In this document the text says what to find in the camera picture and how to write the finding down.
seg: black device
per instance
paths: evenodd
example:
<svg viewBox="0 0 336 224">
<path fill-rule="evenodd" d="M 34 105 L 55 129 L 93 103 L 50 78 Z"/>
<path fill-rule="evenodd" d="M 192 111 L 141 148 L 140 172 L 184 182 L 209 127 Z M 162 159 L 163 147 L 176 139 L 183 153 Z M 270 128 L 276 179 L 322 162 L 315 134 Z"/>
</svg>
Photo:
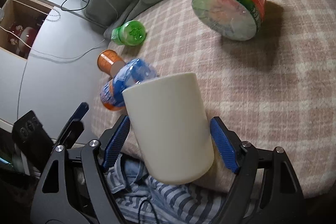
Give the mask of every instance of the black device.
<svg viewBox="0 0 336 224">
<path fill-rule="evenodd" d="M 120 116 L 113 128 L 83 147 L 70 148 L 78 132 L 61 134 L 43 170 L 31 207 L 33 224 L 120 224 L 127 223 L 104 178 L 114 166 L 130 128 L 129 118 Z M 210 123 L 211 134 L 226 167 L 235 180 L 213 224 L 305 223 L 302 190 L 286 152 L 255 148 L 229 131 L 219 117 Z M 264 169 L 260 196 L 245 216 L 257 169 Z M 85 184 L 78 185 L 76 170 Z"/>
<path fill-rule="evenodd" d="M 42 172 L 54 143 L 32 110 L 14 123 L 12 138 L 23 154 Z"/>
</svg>

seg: blue plastic bottle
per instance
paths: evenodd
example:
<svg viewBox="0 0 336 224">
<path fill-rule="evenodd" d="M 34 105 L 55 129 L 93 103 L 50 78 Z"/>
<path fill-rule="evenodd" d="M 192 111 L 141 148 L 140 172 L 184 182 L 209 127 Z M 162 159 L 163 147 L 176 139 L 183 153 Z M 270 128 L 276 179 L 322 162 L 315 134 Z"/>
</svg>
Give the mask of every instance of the blue plastic bottle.
<svg viewBox="0 0 336 224">
<path fill-rule="evenodd" d="M 109 81 L 100 93 L 103 105 L 110 110 L 119 110 L 125 106 L 122 92 L 142 81 L 157 77 L 156 70 L 145 61 L 137 58 L 128 62 L 117 75 Z"/>
</svg>

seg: blue gripper pad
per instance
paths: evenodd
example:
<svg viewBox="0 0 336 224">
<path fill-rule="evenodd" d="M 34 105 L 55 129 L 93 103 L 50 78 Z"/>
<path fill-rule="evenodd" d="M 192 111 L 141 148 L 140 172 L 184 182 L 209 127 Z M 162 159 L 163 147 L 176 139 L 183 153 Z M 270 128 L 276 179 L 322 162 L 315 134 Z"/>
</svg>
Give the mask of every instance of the blue gripper pad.
<svg viewBox="0 0 336 224">
<path fill-rule="evenodd" d="M 105 170 L 108 170 L 109 168 L 114 166 L 121 151 L 121 148 L 123 147 L 129 133 L 130 125 L 131 122 L 129 120 L 129 117 L 126 116 L 121 122 L 115 134 L 113 135 L 109 145 L 107 146 L 107 149 L 105 150 L 105 158 L 102 164 Z"/>
<path fill-rule="evenodd" d="M 233 173 L 237 173 L 239 166 L 236 160 L 236 151 L 214 118 L 210 120 L 210 133 L 225 163 L 225 167 Z"/>
</svg>

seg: black electronic device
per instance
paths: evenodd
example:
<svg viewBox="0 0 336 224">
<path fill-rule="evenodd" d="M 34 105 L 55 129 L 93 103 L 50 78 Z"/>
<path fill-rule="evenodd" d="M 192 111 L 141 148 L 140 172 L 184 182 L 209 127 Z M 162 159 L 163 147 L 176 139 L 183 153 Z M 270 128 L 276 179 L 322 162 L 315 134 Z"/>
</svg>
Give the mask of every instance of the black electronic device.
<svg viewBox="0 0 336 224">
<path fill-rule="evenodd" d="M 42 172 L 54 143 L 32 110 L 14 123 L 12 138 L 29 161 Z"/>
</svg>

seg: screw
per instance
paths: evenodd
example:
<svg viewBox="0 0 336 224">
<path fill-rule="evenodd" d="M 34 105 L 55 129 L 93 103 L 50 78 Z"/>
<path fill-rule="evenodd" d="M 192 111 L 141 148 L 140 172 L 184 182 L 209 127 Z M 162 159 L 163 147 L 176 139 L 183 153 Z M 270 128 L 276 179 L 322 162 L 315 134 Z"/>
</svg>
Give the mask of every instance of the screw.
<svg viewBox="0 0 336 224">
<path fill-rule="evenodd" d="M 29 133 L 28 133 L 27 129 L 25 129 L 24 127 L 21 127 L 20 135 L 21 135 L 22 139 L 26 139 L 29 136 Z"/>
<path fill-rule="evenodd" d="M 29 133 L 32 133 L 35 131 L 35 127 L 32 121 L 26 122 L 26 129 L 28 130 Z"/>
<path fill-rule="evenodd" d="M 89 143 L 90 146 L 92 147 L 95 147 L 98 145 L 98 141 L 97 140 L 92 140 L 90 143 Z"/>
<path fill-rule="evenodd" d="M 38 124 L 36 117 L 32 117 L 31 120 L 33 121 L 34 124 Z"/>
<path fill-rule="evenodd" d="M 278 152 L 280 154 L 283 153 L 283 152 L 285 152 L 284 149 L 282 147 L 280 147 L 280 146 L 276 147 L 275 150 L 276 150 L 276 152 Z"/>
<path fill-rule="evenodd" d="M 248 142 L 248 141 L 242 141 L 242 142 L 241 142 L 241 145 L 244 146 L 245 148 L 249 148 L 249 147 L 251 147 L 251 143 Z"/>
<path fill-rule="evenodd" d="M 64 146 L 63 146 L 63 145 L 58 145 L 58 146 L 56 146 L 56 148 L 55 148 L 56 152 L 61 152 L 63 149 L 64 149 Z"/>
</svg>

